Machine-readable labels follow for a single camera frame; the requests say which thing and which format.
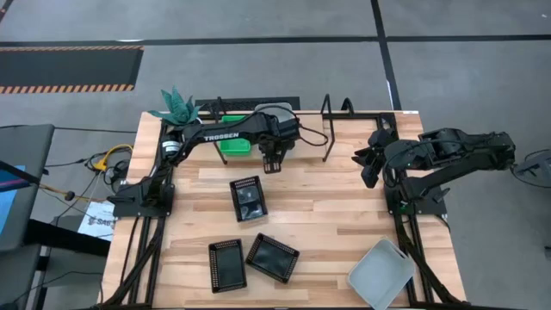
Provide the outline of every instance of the butcher block tabletop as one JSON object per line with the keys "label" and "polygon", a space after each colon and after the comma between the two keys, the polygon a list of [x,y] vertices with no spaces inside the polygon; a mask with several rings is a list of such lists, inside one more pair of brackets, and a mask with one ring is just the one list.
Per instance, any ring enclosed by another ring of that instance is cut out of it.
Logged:
{"label": "butcher block tabletop", "polygon": [[[325,134],[331,134],[329,121],[322,120],[320,115],[314,115],[313,111],[296,113],[302,123],[319,126]],[[416,140],[423,132],[419,114],[395,114],[400,138]],[[149,173],[160,126],[158,118],[142,114],[127,177],[129,183],[136,183]],[[371,120],[335,120],[334,127],[336,142],[325,163],[324,146],[313,150],[297,141],[294,152],[283,161],[282,171],[269,175],[263,173],[259,158],[228,158],[228,165],[223,165],[212,144],[197,146],[174,172],[176,198],[166,221],[153,308],[366,307],[367,303],[347,283],[347,275],[380,239],[397,244],[382,182],[374,189],[367,189],[360,177],[362,167],[350,159],[355,150],[368,146],[368,138],[377,126]],[[252,176],[260,177],[269,214],[259,220],[238,223],[229,182]],[[448,229],[431,215],[419,215],[418,221],[427,263],[453,295],[464,299]],[[102,280],[106,297],[119,285],[133,222],[134,218],[125,218],[116,223]],[[127,272],[135,260],[140,226],[141,220],[133,238]],[[300,251],[288,284],[246,265],[246,288],[213,294],[208,245],[241,239],[246,256],[258,233]],[[138,302],[145,299],[148,275],[147,265],[140,281]],[[418,276],[416,289],[418,299],[422,300]],[[393,306],[407,306],[404,289]]]}

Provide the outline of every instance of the green plant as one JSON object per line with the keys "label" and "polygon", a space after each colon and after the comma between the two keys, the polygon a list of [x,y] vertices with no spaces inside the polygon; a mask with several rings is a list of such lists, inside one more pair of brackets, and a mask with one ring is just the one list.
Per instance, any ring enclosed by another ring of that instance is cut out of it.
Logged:
{"label": "green plant", "polygon": [[163,94],[164,103],[166,103],[166,107],[170,112],[147,111],[151,115],[160,117],[175,126],[189,124],[197,118],[199,107],[193,106],[191,102],[193,96],[190,96],[188,101],[184,103],[182,96],[176,90],[176,86],[172,86],[172,95],[164,90],[161,90],[161,94]]}

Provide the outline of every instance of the gray plastic tray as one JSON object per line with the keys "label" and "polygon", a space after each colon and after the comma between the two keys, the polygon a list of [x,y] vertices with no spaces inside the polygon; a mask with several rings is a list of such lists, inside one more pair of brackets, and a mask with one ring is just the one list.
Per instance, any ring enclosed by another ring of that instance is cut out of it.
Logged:
{"label": "gray plastic tray", "polygon": [[350,286],[375,310],[385,310],[415,274],[415,263],[381,239],[348,274]]}

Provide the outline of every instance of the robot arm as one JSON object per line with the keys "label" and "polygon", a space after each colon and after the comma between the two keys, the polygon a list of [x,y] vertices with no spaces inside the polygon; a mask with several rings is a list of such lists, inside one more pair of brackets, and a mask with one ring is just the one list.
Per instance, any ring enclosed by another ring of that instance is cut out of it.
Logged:
{"label": "robot arm", "polygon": [[398,184],[388,184],[399,185],[403,200],[409,202],[471,172],[508,169],[515,162],[515,145],[507,133],[466,134],[444,128],[420,134],[419,141],[395,141],[385,148],[384,156],[386,166],[395,171],[441,168],[425,177],[403,177]]}
{"label": "robot arm", "polygon": [[274,115],[255,112],[240,121],[218,124],[191,124],[170,128],[163,124],[155,165],[150,176],[139,183],[123,185],[115,196],[114,216],[166,216],[174,197],[172,171],[201,143],[243,138],[258,144],[263,154],[264,172],[281,171],[287,150],[300,137],[300,122],[294,117],[279,122]]}
{"label": "robot arm", "polygon": [[[352,158],[364,166],[362,178],[366,185],[372,189],[382,170],[386,186],[399,186],[402,200],[412,202],[458,177],[476,170],[505,170],[515,161],[515,145],[507,133],[466,134],[443,128],[418,137],[419,141],[397,139],[391,129],[374,132],[369,147]],[[425,177],[403,174],[406,170],[435,168],[441,169]]]}

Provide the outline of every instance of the empty black container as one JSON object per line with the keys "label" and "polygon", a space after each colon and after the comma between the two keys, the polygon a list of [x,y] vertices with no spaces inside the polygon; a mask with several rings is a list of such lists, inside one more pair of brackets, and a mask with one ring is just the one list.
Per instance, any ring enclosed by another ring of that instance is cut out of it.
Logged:
{"label": "empty black container", "polygon": [[245,262],[265,275],[287,283],[299,255],[297,250],[259,233]]}
{"label": "empty black container", "polygon": [[208,245],[208,252],[213,293],[247,287],[240,239]]}
{"label": "empty black container", "polygon": [[254,220],[268,214],[258,176],[230,182],[230,189],[238,222]]}

